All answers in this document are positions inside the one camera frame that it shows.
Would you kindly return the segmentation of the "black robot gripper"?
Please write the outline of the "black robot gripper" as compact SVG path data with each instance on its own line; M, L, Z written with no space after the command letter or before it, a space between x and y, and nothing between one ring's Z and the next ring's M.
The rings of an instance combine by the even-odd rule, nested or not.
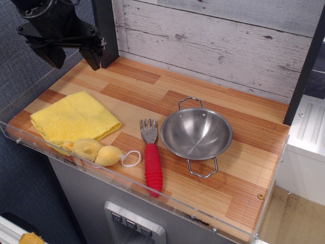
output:
M17 33L25 36L37 47L53 44L78 48L83 58L94 70L100 68L106 41L99 29L81 20L75 11L79 1L12 1L17 13L27 20L17 27ZM50 64L61 69L66 58L62 48L32 47L31 49Z

